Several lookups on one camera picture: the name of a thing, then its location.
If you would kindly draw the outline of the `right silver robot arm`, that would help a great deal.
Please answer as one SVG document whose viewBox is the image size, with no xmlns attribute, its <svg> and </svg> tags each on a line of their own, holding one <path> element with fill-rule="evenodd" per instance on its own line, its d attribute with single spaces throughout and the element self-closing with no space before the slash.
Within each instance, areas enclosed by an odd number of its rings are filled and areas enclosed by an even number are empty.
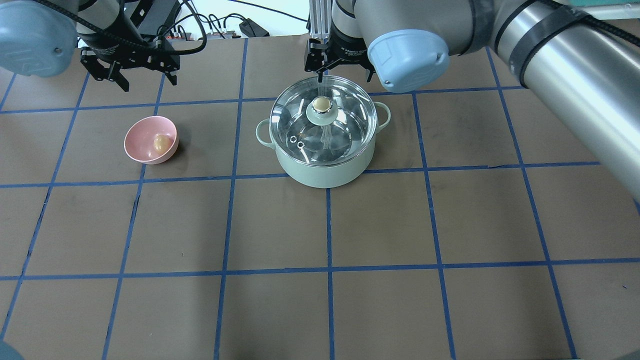
<svg viewBox="0 0 640 360">
<path fill-rule="evenodd" d="M 304 70 L 359 65 L 389 92 L 489 47 L 633 195 L 640 193 L 639 39 L 558 0 L 332 0 Z"/>
</svg>

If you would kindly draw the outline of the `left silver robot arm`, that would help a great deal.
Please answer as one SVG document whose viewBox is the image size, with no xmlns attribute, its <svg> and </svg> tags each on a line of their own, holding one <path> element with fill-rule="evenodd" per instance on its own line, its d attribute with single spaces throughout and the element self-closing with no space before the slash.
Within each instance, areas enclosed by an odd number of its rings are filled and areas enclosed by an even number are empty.
<svg viewBox="0 0 640 360">
<path fill-rule="evenodd" d="M 1 66 L 23 76 L 48 78 L 66 71 L 78 40 L 80 63 L 97 81 L 123 91 L 124 69 L 146 68 L 178 82 L 179 56 L 164 31 L 178 17 L 176 0 L 3 0 L 0 7 Z"/>
</svg>

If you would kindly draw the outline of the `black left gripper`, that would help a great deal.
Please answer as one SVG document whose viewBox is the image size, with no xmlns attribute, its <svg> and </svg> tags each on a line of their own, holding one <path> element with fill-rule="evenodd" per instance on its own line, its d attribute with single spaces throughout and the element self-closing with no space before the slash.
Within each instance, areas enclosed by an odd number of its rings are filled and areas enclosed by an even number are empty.
<svg viewBox="0 0 640 360">
<path fill-rule="evenodd" d="M 141 50 L 131 50 L 126 54 L 123 46 L 118 48 L 121 52 L 113 54 L 110 59 L 99 54 L 98 50 L 90 47 L 82 47 L 80 50 L 80 64 L 90 75 L 98 81 L 112 81 L 124 92 L 130 91 L 130 82 L 122 75 L 125 69 L 146 68 L 163 73 L 170 84 L 178 84 L 178 71 L 180 59 L 175 54 L 149 54 Z"/>
</svg>

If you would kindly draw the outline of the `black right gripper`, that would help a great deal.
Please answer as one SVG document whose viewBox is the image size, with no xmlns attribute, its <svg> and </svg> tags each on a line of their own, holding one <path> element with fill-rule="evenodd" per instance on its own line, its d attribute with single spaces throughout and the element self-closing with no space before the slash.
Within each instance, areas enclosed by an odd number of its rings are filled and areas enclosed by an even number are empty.
<svg viewBox="0 0 640 360">
<path fill-rule="evenodd" d="M 324 74 L 342 65 L 358 65 L 367 71 L 366 82 L 370 82 L 376 70 L 368 57 L 368 48 L 363 38 L 333 30 L 326 43 L 317 38 L 307 41 L 304 71 L 315 73 L 318 84 Z"/>
</svg>

